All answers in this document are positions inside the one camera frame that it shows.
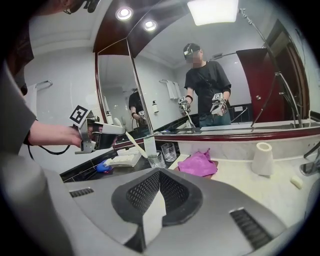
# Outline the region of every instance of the blue object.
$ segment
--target blue object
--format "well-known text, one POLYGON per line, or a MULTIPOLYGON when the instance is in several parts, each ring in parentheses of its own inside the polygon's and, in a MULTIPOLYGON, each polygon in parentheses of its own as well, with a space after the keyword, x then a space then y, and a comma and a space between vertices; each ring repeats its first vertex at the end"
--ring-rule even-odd
POLYGON ((105 161, 107 160, 102 161, 96 166, 96 171, 98 173, 108 173, 109 171, 112 170, 112 166, 104 166, 105 161))

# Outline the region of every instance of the faucet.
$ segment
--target faucet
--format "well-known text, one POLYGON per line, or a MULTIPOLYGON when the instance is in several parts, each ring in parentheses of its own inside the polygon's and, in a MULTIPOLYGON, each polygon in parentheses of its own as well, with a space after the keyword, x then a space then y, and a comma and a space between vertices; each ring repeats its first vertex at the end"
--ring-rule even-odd
MULTIPOLYGON (((310 154, 320 148, 320 141, 311 148, 307 153, 303 155, 304 158, 307 158, 310 154)), ((308 162, 300 165, 300 171, 303 175, 309 176, 315 173, 320 172, 320 149, 318 150, 318 154, 315 158, 314 162, 308 162)))

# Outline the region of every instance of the door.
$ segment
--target door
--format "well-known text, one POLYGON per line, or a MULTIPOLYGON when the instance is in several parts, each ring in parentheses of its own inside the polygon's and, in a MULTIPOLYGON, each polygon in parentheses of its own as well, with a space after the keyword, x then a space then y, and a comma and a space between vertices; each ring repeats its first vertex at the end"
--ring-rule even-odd
MULTIPOLYGON (((238 50, 236 54, 242 64, 248 82, 252 102, 253 120, 257 118, 270 94, 275 78, 274 66, 267 49, 238 50)), ((280 85, 276 79, 269 101, 257 120, 257 123, 278 122, 285 120, 285 102, 279 95, 280 85)))

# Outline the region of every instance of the ceiling light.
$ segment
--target ceiling light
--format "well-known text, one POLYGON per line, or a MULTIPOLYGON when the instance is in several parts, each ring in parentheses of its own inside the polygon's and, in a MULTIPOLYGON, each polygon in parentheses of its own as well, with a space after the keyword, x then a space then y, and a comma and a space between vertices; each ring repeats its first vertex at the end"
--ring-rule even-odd
POLYGON ((155 21, 152 21, 152 20, 147 21, 147 22, 144 24, 144 29, 145 29, 146 31, 153 31, 153 30, 156 29, 156 27, 157 27, 157 23, 156 23, 155 21))
POLYGON ((187 5, 197 26, 235 22, 238 13, 238 0, 194 0, 187 5))
POLYGON ((128 20, 132 16, 133 11, 129 7, 124 7, 116 12, 116 17, 120 21, 128 20))

